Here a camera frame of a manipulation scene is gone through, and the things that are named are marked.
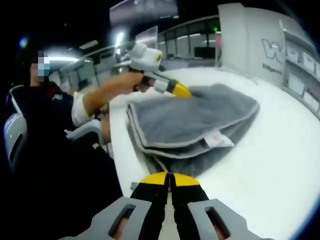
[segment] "gray towel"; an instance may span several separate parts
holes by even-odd
[[[192,97],[162,97],[131,103],[127,114],[138,148],[169,159],[190,159],[211,148],[212,130],[230,138],[259,111],[256,100],[223,84],[189,88]]]

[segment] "dark background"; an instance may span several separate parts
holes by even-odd
[[[13,82],[13,79],[24,78],[21,73],[23,66],[34,52],[50,46],[73,48],[86,54],[111,45],[112,29],[109,20],[109,8],[121,2],[108,1],[26,1],[5,2],[2,6],[2,86],[4,96]],[[237,1],[226,0],[177,0],[179,19],[164,20],[160,23],[147,22],[129,29],[129,37],[158,24],[159,32],[179,23],[199,17],[218,14],[218,5]],[[267,0],[267,1],[239,1],[245,7],[268,9],[286,14],[295,18],[314,40],[319,49],[319,14],[318,2],[312,0]],[[19,47],[22,36],[28,36],[29,43],[25,49]],[[79,50],[79,46],[97,40],[99,44],[87,51]],[[307,227],[301,239],[311,239],[312,232],[316,231],[319,222],[319,210],[313,223]]]

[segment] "white tag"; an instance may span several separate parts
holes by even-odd
[[[235,144],[218,130],[208,132],[203,138],[209,148],[233,147]]]

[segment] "hand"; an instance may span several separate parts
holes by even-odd
[[[130,94],[136,86],[140,92],[146,92],[149,86],[142,84],[144,75],[140,72],[126,72],[114,77],[114,81],[118,83],[119,92],[121,94]]]

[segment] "white table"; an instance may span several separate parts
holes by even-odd
[[[187,86],[223,83],[256,99],[260,113],[247,134],[221,161],[197,179],[210,199],[219,199],[247,220],[262,238],[289,239],[310,216],[320,194],[320,122],[299,101],[263,80],[214,68],[166,73]],[[110,102],[111,140],[123,194],[149,175],[128,134],[127,104],[158,96],[118,96]]]

